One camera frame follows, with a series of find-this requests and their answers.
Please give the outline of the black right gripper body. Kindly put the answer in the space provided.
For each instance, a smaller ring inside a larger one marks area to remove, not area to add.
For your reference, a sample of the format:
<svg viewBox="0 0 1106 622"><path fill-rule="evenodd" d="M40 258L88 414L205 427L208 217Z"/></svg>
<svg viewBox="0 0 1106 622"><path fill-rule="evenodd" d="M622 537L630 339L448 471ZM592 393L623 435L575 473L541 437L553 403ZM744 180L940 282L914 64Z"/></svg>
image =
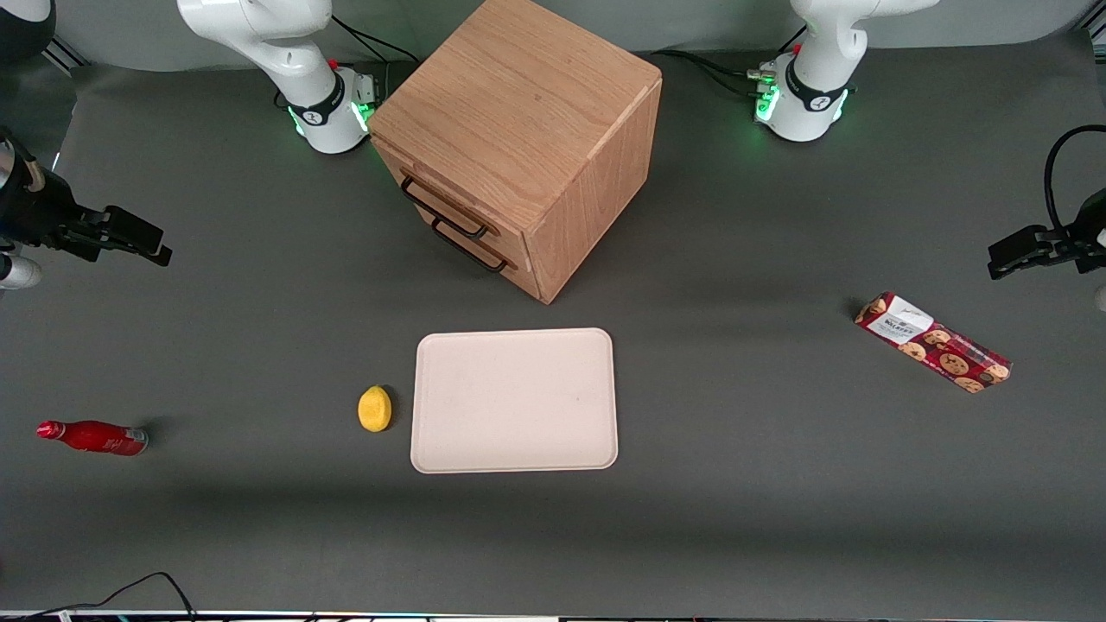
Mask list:
<svg viewBox="0 0 1106 622"><path fill-rule="evenodd" d="M79 205L67 182L38 168L43 188L31 190L38 178L25 166L3 166L1 235L11 243L65 251L90 263L98 260L109 243L102 239L95 210Z"/></svg>

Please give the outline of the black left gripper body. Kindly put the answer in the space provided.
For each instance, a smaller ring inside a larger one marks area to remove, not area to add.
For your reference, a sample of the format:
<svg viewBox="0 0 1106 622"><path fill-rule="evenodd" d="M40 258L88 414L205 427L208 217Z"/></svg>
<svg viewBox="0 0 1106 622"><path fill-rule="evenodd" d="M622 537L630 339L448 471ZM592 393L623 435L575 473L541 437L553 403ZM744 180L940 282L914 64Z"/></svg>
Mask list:
<svg viewBox="0 0 1106 622"><path fill-rule="evenodd" d="M1105 268L1105 193L1091 195L1081 205L1075 219L1062 225L1054 197L1046 194L1046 211L1054 236L1053 253L1046 265L1075 263L1078 273Z"/></svg>

